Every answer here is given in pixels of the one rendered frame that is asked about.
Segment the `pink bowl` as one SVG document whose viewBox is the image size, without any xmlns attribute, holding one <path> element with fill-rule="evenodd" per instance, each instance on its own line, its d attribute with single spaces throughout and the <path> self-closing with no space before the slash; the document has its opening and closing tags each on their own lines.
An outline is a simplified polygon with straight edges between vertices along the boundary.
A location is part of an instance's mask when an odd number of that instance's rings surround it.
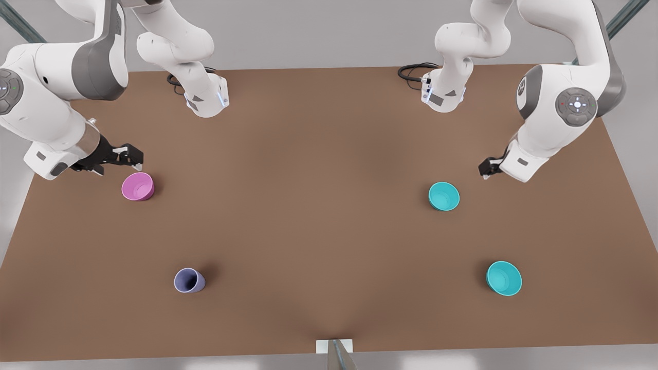
<svg viewBox="0 0 658 370">
<path fill-rule="evenodd" d="M 144 172 L 131 174 L 121 187 L 122 196 L 131 201 L 148 200 L 153 196 L 154 190 L 153 178 Z"/>
</svg>

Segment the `teal bowl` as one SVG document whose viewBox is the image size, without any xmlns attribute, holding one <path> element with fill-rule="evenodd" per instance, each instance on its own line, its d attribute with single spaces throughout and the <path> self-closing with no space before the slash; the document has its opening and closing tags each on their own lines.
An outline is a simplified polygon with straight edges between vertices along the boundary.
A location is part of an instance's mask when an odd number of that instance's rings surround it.
<svg viewBox="0 0 658 370">
<path fill-rule="evenodd" d="M 509 262 L 495 262 L 487 268 L 486 283 L 494 292 L 503 297 L 512 297 L 522 288 L 522 274 Z"/>
<path fill-rule="evenodd" d="M 451 211 L 461 200 L 458 189 L 448 182 L 437 182 L 428 191 L 430 206 L 439 211 Z"/>
</svg>

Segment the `purple cup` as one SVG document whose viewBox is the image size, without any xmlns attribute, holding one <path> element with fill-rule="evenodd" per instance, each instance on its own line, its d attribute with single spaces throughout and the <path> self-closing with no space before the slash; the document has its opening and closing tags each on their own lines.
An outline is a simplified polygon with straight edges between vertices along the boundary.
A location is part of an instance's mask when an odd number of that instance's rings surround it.
<svg viewBox="0 0 658 370">
<path fill-rule="evenodd" d="M 205 285 L 205 277 L 193 268 L 183 268 L 174 277 L 174 288 L 180 293 L 200 292 Z"/>
</svg>

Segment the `silver frame post with foot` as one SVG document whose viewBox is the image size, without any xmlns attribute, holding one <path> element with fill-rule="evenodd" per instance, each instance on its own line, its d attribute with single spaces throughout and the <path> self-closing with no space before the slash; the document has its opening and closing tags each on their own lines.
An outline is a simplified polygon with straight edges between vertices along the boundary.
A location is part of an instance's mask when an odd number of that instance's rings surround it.
<svg viewBox="0 0 658 370">
<path fill-rule="evenodd" d="M 326 354 L 326 370 L 358 370 L 352 360 L 352 339 L 316 340 L 316 353 Z"/>
</svg>

